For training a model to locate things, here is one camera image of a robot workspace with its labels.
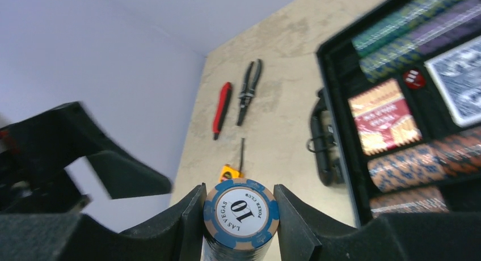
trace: black case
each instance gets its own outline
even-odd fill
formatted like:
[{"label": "black case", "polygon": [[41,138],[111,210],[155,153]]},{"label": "black case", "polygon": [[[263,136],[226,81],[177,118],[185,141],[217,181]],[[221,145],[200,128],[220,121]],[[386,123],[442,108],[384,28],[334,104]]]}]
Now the black case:
[{"label": "black case", "polygon": [[[426,56],[413,66],[421,71],[427,84],[422,89],[411,90],[402,81],[402,72],[389,76],[376,83],[370,83],[363,75],[358,61],[359,57],[351,43],[351,39],[369,28],[375,22],[405,5],[410,0],[387,0],[356,22],[337,33],[321,44],[317,51],[317,59],[324,83],[318,93],[319,102],[311,117],[312,142],[318,164],[321,181],[325,185],[345,182],[351,195],[356,225],[362,226],[371,219],[369,199],[382,195],[372,182],[367,162],[370,159],[390,154],[414,145],[439,139],[469,128],[455,125],[448,109],[434,82],[424,67],[424,61],[471,40],[481,33],[455,44],[450,44],[433,54]],[[368,157],[361,149],[357,129],[348,104],[348,98],[364,92],[389,78],[395,78],[406,98],[408,106],[419,127],[423,140],[401,148]],[[332,117],[332,135],[322,124],[322,112],[327,110]],[[339,147],[339,160],[332,160],[328,155],[330,145]],[[481,211],[481,175],[475,174],[466,178],[436,182],[435,185],[445,197],[446,204],[452,211]]]}]

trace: white wall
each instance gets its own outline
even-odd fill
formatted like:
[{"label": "white wall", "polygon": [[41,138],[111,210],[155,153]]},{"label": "white wall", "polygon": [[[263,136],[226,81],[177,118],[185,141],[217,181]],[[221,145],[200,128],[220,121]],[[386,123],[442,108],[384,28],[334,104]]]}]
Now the white wall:
[{"label": "white wall", "polygon": [[[105,0],[0,0],[1,113],[16,122],[82,100],[138,159],[175,179],[204,57]],[[83,162],[71,169],[120,231],[168,207],[169,195],[108,200]]]},{"label": "white wall", "polygon": [[110,0],[207,55],[293,0]]}]

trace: blue poker chip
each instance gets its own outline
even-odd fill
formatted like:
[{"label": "blue poker chip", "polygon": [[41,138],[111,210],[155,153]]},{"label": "blue poker chip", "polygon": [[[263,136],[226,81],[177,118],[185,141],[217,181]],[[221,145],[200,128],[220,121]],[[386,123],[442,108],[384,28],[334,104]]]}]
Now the blue poker chip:
[{"label": "blue poker chip", "polygon": [[256,181],[238,178],[214,187],[204,203],[209,235],[228,249],[263,247],[279,226],[279,208],[272,193]]}]

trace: black pliers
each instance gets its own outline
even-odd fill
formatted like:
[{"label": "black pliers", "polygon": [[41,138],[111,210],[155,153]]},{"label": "black pliers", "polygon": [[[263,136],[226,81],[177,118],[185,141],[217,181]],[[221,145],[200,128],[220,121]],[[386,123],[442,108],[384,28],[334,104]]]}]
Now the black pliers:
[{"label": "black pliers", "polygon": [[247,113],[247,108],[251,103],[251,100],[255,96],[255,89],[257,83],[259,82],[260,73],[262,72],[262,60],[257,59],[256,71],[254,73],[254,77],[252,79],[251,86],[247,89],[247,85],[249,84],[249,79],[251,77],[252,67],[254,66],[254,62],[251,61],[249,67],[247,68],[246,75],[244,77],[244,83],[242,84],[242,89],[239,94],[239,99],[241,100],[239,103],[239,118],[237,119],[237,126],[241,126],[242,122],[244,121],[244,117]]}]

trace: stone surface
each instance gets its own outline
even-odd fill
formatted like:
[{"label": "stone surface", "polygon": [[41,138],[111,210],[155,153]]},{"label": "stone surface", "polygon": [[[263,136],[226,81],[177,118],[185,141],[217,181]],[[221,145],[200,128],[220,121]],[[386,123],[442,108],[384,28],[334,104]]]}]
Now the stone surface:
[{"label": "stone surface", "polygon": [[[259,24],[212,51],[206,61],[185,141],[171,204],[195,185],[208,191],[226,163],[239,166],[245,137],[244,173],[271,191],[284,184],[309,205],[354,224],[346,186],[325,187],[314,155],[310,112],[322,87],[315,51],[319,45],[384,0],[295,0]],[[264,70],[242,127],[235,125],[237,95],[250,61],[261,58]],[[212,140],[212,122],[222,85],[233,84],[233,97],[222,133]],[[277,236],[264,260],[280,260]]]}]

